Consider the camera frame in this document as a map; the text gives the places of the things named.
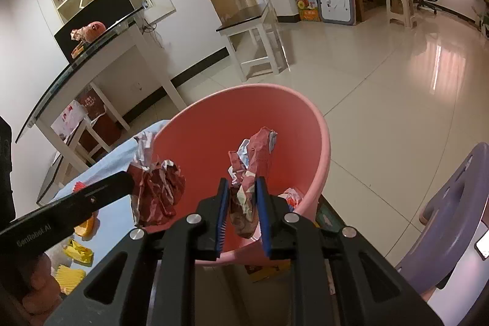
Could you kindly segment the person's left hand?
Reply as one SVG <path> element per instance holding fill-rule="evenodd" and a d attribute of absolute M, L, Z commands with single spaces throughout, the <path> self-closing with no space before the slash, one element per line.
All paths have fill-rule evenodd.
<path fill-rule="evenodd" d="M 51 274 L 50 258 L 42 254 L 25 263 L 20 271 L 29 285 L 21 300 L 22 316 L 30 325 L 44 325 L 62 302 L 60 285 Z"/>

